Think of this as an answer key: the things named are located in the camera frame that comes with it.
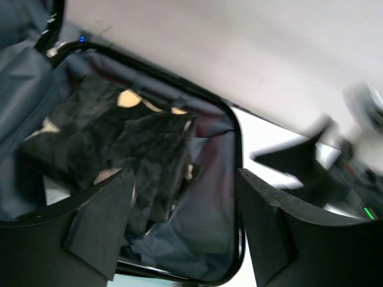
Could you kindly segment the pink and teal kids suitcase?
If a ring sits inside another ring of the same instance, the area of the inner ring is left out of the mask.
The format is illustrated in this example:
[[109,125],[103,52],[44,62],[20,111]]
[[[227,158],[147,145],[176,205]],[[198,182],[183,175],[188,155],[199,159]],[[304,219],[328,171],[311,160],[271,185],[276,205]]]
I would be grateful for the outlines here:
[[64,10],[1,2],[1,285],[227,282],[244,257],[233,111]]

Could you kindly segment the black garment with patches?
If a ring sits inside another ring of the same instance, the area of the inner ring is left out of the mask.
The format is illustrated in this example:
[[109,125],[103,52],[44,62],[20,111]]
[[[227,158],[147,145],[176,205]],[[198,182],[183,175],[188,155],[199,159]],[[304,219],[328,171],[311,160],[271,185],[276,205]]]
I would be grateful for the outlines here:
[[103,172],[131,169],[136,199],[127,229],[145,236],[170,218],[200,173],[190,155],[196,122],[191,113],[88,75],[19,154],[72,193],[90,188]]

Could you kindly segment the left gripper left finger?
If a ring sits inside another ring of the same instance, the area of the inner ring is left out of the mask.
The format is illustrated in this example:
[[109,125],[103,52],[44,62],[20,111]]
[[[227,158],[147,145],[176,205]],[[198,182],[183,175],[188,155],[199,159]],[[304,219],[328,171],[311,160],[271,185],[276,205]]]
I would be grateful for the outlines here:
[[1,286],[106,286],[134,191],[121,170],[55,204],[1,222]]

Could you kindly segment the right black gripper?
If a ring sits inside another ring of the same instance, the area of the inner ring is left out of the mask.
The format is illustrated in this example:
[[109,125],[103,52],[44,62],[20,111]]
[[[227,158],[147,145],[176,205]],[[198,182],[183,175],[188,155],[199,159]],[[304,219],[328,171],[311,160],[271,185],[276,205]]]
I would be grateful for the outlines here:
[[329,168],[318,161],[316,144],[332,125],[331,118],[320,118],[306,138],[254,152],[250,159],[313,187],[311,204],[315,206],[348,217],[381,220],[382,175],[357,159],[354,144],[342,143]]

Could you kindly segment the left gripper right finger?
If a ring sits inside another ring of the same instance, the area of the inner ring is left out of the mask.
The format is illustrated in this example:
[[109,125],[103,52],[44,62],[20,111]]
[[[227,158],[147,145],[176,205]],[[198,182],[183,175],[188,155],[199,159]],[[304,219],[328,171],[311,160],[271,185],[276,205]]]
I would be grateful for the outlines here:
[[236,193],[258,286],[381,286],[382,222],[278,190],[247,169]]

